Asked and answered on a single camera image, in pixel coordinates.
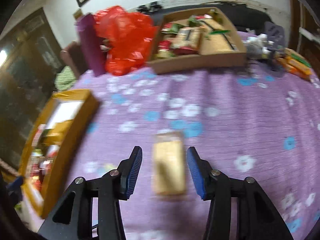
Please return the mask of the black leather sofa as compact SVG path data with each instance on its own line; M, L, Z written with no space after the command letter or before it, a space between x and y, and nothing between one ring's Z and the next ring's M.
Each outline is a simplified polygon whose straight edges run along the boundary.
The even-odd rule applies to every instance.
M248 8L245 4L233 2L218 2L215 4L184 5L165 9L158 2L152 2L149 7L140 5L135 11L151 16L154 25L159 25L164 15L177 11L198 8L219 8L233 23L238 31L254 30L258 35L265 30L265 22L273 22L270 16L262 11Z

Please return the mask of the tan biscuit packet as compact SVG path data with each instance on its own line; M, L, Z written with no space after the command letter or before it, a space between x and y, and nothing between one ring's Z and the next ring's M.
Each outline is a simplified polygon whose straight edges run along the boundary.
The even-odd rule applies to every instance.
M185 159L184 141L180 131L155 135L151 185L156 195L171 198L186 193Z

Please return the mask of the orange snack bars pile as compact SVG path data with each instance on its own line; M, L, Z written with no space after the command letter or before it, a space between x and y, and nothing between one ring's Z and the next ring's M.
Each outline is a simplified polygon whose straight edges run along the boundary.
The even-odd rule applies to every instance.
M296 51L285 48L284 51L276 54L276 60L286 72L310 81L312 70L310 63Z

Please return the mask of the brown cardboard snack box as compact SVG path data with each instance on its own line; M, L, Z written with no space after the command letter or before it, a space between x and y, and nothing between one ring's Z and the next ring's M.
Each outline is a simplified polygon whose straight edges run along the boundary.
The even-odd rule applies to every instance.
M217 7L163 16L147 61L156 74L198 68L243 67L246 48L228 17Z

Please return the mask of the red plastic bag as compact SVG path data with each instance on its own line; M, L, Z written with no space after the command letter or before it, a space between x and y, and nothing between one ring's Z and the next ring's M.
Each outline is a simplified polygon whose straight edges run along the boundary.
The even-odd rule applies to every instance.
M93 17L97 36L110 47L105 62L108 73L122 76L145 64L157 33L149 15L127 12L116 5L97 11Z

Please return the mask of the dark wooden cabinet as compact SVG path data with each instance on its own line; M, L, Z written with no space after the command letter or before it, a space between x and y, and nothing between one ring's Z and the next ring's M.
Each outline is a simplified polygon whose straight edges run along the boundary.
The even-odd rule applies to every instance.
M34 122L65 65L43 9L1 38L1 161L17 170Z

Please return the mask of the yellow shallow tray box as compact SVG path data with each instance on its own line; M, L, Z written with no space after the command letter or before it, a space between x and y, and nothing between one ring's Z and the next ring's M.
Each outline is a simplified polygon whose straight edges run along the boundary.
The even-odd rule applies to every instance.
M18 172L36 214L47 218L63 192L69 166L100 103L89 89L54 93L26 140Z

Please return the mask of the purple floral tablecloth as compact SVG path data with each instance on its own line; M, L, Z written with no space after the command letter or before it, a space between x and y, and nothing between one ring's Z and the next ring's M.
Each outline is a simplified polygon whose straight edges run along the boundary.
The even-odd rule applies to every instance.
M125 76L85 72L74 86L101 105L89 124L65 184L99 178L135 146L143 162L133 195L121 202L128 239L201 239L210 203L188 180L185 196L164 200L152 190L155 135L180 131L185 147L232 178L254 177L294 239L319 219L319 79L274 77L257 61L247 69L198 69Z

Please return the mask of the purple thermos bottle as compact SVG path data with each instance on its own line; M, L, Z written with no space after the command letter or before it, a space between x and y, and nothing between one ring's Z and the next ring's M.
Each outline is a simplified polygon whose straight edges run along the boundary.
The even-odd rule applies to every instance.
M100 48L101 40L95 31L93 15L91 13L82 15L77 19L75 26L88 68L95 77L104 75L106 73L105 57Z

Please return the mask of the black phone stand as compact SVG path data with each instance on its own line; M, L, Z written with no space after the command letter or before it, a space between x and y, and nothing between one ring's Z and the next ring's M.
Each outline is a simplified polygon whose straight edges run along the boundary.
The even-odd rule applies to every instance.
M270 21L264 23L264 28L267 35L266 71L273 77L283 77L285 69L276 59L284 55L284 28Z

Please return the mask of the white crumpled tissue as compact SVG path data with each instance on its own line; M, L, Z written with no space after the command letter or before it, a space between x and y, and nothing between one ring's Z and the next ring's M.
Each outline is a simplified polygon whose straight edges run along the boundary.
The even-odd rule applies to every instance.
M270 55L268 50L268 39L266 34L260 34L259 36L248 37L244 41L246 47L246 55L248 59L252 60L266 60Z

